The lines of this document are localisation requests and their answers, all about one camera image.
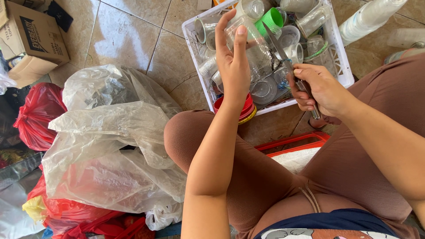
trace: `green plastic cap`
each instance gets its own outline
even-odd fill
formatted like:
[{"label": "green plastic cap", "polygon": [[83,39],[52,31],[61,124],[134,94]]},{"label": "green plastic cap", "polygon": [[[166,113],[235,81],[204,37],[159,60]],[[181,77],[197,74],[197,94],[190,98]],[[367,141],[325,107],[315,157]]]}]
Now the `green plastic cap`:
[{"label": "green plastic cap", "polygon": [[273,26],[278,26],[280,28],[283,27],[282,15],[276,8],[271,8],[260,20],[255,23],[255,27],[264,37],[267,32],[262,22],[264,22],[269,28],[272,28]]}]

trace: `hand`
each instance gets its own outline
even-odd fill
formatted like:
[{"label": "hand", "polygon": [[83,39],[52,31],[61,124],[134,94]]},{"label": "hand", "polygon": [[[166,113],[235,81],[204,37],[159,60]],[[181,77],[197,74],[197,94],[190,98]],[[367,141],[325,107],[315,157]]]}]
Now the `hand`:
[{"label": "hand", "polygon": [[234,53],[227,47],[224,29],[227,23],[235,16],[236,9],[225,13],[215,27],[215,48],[217,50],[217,65],[220,71],[226,97],[223,104],[230,102],[241,107],[245,103],[251,83],[248,58],[245,47],[247,45],[247,28],[239,26],[236,30]]},{"label": "hand", "polygon": [[[294,74],[297,78],[310,84],[314,99],[319,110],[327,116],[338,117],[350,109],[351,103],[357,99],[345,89],[324,67],[310,64],[294,64]],[[312,111],[316,103],[306,92],[299,91],[289,77],[292,95],[303,111]]]}]

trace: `brown pants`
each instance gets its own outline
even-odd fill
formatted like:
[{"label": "brown pants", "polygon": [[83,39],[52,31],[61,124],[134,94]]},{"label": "brown pants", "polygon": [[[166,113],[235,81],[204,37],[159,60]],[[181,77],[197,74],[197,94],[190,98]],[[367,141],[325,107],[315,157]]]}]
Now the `brown pants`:
[{"label": "brown pants", "polygon": [[[349,91],[425,137],[424,61],[425,54],[420,54],[382,66]],[[186,111],[174,116],[165,127],[167,153],[186,173],[213,118],[210,111]],[[325,119],[341,124],[333,117]],[[238,230],[238,237],[252,238],[275,222],[313,213],[312,205],[298,189],[308,179],[322,211],[366,209],[401,238],[419,238],[415,228],[402,224],[411,207],[344,124],[298,175],[237,136],[227,203],[229,222]]]}]

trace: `knife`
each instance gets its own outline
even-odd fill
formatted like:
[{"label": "knife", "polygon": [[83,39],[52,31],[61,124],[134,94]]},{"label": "knife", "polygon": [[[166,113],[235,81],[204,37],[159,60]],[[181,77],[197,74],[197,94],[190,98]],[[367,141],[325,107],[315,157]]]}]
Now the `knife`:
[{"label": "knife", "polygon": [[[276,39],[275,35],[270,30],[270,28],[264,22],[263,22],[263,25],[264,25],[264,28],[267,31],[267,34],[270,37],[270,40],[272,41],[273,45],[275,45],[275,48],[278,51],[281,58],[282,59],[288,59],[288,56],[286,55],[285,51],[283,50],[282,46],[280,45],[280,43]],[[292,62],[289,61],[289,60],[284,60],[283,64],[288,69],[288,74],[286,74],[286,78],[291,77],[294,80],[295,85],[297,86],[298,90],[306,92],[309,95],[310,98],[314,99],[310,85],[306,81],[300,80],[300,79],[295,77],[295,75],[294,75],[294,69],[295,68],[294,68]],[[311,113],[312,113],[313,119],[315,119],[315,120],[318,120],[322,117],[322,114],[319,111],[317,103],[314,104],[314,110],[312,110]]]}]

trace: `person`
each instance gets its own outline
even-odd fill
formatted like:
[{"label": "person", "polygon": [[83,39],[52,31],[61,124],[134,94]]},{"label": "person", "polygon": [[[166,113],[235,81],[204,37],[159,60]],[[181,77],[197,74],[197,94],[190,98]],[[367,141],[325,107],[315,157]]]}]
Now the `person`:
[{"label": "person", "polygon": [[164,131],[167,153],[187,173],[182,238],[419,238],[403,224],[411,210],[425,222],[425,54],[380,67],[348,90],[322,66],[295,64],[314,99],[292,94],[301,110],[315,101],[323,120],[341,124],[297,175],[237,135],[249,91],[240,26],[233,53],[216,26],[217,63],[226,94],[216,115],[181,112]]}]

